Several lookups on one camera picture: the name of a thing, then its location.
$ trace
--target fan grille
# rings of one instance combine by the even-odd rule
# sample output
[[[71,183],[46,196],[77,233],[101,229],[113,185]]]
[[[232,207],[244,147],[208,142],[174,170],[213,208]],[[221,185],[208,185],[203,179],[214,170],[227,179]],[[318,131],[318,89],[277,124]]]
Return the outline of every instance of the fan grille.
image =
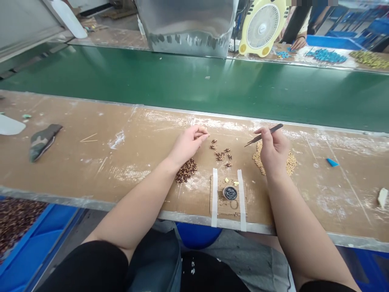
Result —
[[[267,4],[251,19],[247,29],[247,43],[253,49],[265,46],[276,33],[280,12],[277,6]]]

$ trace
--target gray pants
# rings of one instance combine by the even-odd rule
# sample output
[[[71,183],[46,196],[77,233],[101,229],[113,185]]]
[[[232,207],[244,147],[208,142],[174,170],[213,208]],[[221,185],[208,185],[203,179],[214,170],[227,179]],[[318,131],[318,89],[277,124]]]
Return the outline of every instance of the gray pants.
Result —
[[[162,221],[153,226],[161,232],[175,229],[181,251],[182,244],[174,222]],[[250,291],[290,291],[293,285],[286,257],[273,248],[245,238],[233,230],[224,229],[218,239],[201,252],[228,264]]]

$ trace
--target blue pieces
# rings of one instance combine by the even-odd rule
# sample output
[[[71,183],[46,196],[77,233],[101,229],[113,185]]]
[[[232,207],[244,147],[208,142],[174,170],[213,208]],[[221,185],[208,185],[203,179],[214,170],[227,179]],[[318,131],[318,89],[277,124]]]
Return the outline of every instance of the blue pieces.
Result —
[[[339,163],[335,162],[334,160],[330,159],[330,158],[327,158],[327,161],[328,163],[332,166],[332,167],[335,167],[335,166],[338,166]]]
[[[327,49],[318,49],[315,52],[308,52],[307,56],[329,63],[343,63],[347,60],[347,57],[335,53],[335,51],[330,52]]]
[[[291,55],[289,55],[289,53],[288,53],[288,52],[285,52],[285,51],[276,52],[276,53],[277,53],[277,56],[278,56],[279,58],[285,59],[285,58],[290,58],[290,57],[291,57]]]

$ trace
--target camouflage fabric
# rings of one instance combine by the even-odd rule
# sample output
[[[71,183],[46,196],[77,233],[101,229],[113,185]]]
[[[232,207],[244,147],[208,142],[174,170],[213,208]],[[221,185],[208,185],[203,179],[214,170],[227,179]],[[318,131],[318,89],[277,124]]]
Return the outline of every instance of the camouflage fabric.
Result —
[[[56,134],[62,129],[61,125],[51,124],[45,130],[32,135],[30,146],[30,162],[37,161],[42,154],[54,143]]]

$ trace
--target blue triangular piece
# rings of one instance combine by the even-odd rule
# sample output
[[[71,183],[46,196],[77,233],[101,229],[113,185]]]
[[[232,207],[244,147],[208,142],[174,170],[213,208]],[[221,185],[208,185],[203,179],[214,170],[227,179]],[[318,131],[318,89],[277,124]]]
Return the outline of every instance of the blue triangular piece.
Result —
[[[335,166],[338,166],[339,163],[336,163],[334,160],[330,159],[330,158],[327,158],[327,161],[329,164],[331,164],[332,167],[335,167]]]

